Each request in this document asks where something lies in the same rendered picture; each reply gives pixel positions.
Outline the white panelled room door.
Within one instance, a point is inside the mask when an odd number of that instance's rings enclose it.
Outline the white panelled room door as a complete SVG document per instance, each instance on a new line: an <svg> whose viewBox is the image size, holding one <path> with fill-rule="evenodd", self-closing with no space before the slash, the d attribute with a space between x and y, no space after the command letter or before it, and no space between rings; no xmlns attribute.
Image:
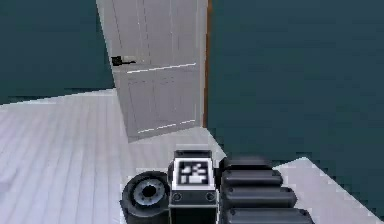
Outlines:
<svg viewBox="0 0 384 224"><path fill-rule="evenodd" d="M128 140L200 126L208 0L95 2Z"/></svg>

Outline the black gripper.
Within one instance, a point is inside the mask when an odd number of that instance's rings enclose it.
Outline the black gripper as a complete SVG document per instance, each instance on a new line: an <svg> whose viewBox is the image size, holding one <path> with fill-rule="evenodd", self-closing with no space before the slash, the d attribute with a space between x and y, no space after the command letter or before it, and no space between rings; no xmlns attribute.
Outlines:
<svg viewBox="0 0 384 224"><path fill-rule="evenodd" d="M120 200L126 224L168 224L169 193L164 172L152 170L134 176Z"/></svg>

